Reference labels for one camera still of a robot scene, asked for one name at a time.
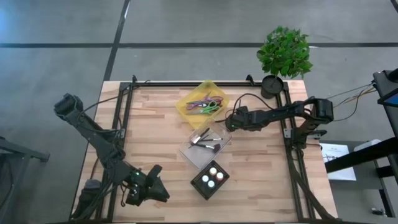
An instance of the yellow tray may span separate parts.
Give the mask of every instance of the yellow tray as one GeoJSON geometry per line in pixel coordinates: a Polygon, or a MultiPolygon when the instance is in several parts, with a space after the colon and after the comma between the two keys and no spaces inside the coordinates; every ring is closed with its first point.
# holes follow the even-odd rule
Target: yellow tray
{"type": "Polygon", "coordinates": [[[195,129],[204,123],[208,118],[214,119],[224,108],[228,106],[229,99],[225,93],[218,88],[211,80],[206,80],[202,84],[198,85],[194,90],[192,90],[187,96],[184,96],[180,101],[177,102],[175,107],[177,107],[180,114],[194,127],[195,129]],[[212,114],[195,114],[188,115],[188,112],[193,110],[200,110],[200,108],[195,108],[193,110],[187,110],[187,103],[192,101],[203,100],[205,96],[210,93],[211,96],[222,96],[224,99],[221,102],[221,108],[212,114]]]}

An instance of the white paper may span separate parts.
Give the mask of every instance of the white paper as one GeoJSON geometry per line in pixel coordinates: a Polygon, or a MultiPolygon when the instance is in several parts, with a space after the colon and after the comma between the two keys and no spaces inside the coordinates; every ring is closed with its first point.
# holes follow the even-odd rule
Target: white paper
{"type": "MultiPolygon", "coordinates": [[[[320,144],[322,146],[323,161],[328,162],[333,159],[339,158],[340,156],[347,155],[349,153],[346,145],[337,144],[320,144]]],[[[328,174],[329,180],[356,180],[354,169],[352,167],[331,172],[328,174]]]]}

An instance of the green leaves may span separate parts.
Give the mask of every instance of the green leaves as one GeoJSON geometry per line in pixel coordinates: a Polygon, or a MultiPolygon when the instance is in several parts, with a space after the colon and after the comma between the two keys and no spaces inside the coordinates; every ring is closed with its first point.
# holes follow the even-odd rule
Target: green leaves
{"type": "Polygon", "coordinates": [[[282,26],[268,34],[266,42],[256,53],[264,73],[294,78],[310,72],[313,65],[308,61],[310,47],[306,37],[308,35],[301,34],[300,30],[282,26]]]}

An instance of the gray floor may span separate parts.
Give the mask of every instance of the gray floor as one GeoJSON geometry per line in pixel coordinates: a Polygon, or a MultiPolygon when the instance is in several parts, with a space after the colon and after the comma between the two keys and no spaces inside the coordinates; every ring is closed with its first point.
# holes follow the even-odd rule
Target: gray floor
{"type": "MultiPolygon", "coordinates": [[[[112,43],[123,2],[3,0],[0,43],[112,43]]],[[[121,42],[261,42],[277,25],[301,28],[310,42],[397,42],[397,22],[390,0],[135,0],[121,42]]],[[[111,80],[130,80],[133,74],[140,80],[242,80],[247,74],[261,79],[256,50],[119,49],[111,80]]],[[[0,135],[51,153],[48,163],[31,163],[14,223],[68,218],[87,142],[54,115],[53,104],[66,92],[85,105],[96,102],[110,51],[0,49],[0,135]]],[[[396,55],[398,48],[311,49],[314,67],[304,78],[308,94],[327,97],[365,85],[373,72],[397,68],[396,55]]],[[[364,96],[350,119],[322,127],[328,130],[324,139],[390,138],[377,99],[376,93],[364,96]]],[[[335,116],[353,109],[354,104],[344,105],[335,116]]],[[[398,187],[387,181],[398,198],[398,187]]],[[[337,187],[333,196],[344,220],[396,222],[369,214],[367,209],[381,204],[375,192],[337,187]]]]}

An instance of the wooden table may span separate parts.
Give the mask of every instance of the wooden table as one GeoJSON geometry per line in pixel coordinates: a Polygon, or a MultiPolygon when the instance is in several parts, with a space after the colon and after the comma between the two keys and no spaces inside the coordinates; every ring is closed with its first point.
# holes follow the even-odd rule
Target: wooden table
{"type": "MultiPolygon", "coordinates": [[[[292,101],[307,99],[303,81],[288,83],[292,101]]],[[[117,96],[118,89],[119,82],[104,82],[99,100],[117,96]]],[[[192,133],[193,128],[179,115],[175,103],[192,89],[140,87],[134,91],[124,145],[125,161],[135,167],[141,167],[145,173],[153,165],[161,165],[163,170],[160,176],[170,199],[167,203],[148,200],[140,207],[122,207],[121,191],[118,188],[113,221],[297,221],[280,122],[271,123],[261,132],[237,130],[232,133],[232,140],[216,157],[217,163],[231,177],[209,201],[203,199],[190,185],[198,170],[184,161],[179,148],[181,142],[186,141],[192,133]]],[[[236,98],[243,93],[260,96],[260,89],[255,87],[222,87],[222,90],[229,96],[230,102],[228,108],[219,114],[218,119],[224,119],[224,112],[232,108],[236,98]]],[[[274,108],[277,106],[275,99],[267,102],[274,108]]],[[[115,105],[116,100],[113,100],[98,106],[95,121],[103,128],[111,127],[115,105]]],[[[250,110],[268,110],[258,99],[251,96],[242,98],[242,105],[248,105],[250,110]]],[[[302,118],[297,118],[298,126],[302,122],[302,118]]],[[[320,148],[308,145],[304,159],[312,192],[328,212],[337,217],[320,148]]],[[[95,150],[89,146],[76,192],[75,206],[86,179],[90,178],[95,160],[95,150]]],[[[102,172],[102,167],[98,166],[95,179],[101,180],[102,172]]],[[[303,193],[301,200],[305,208],[303,193]]],[[[104,209],[108,209],[108,203],[105,203],[104,209]]]]}

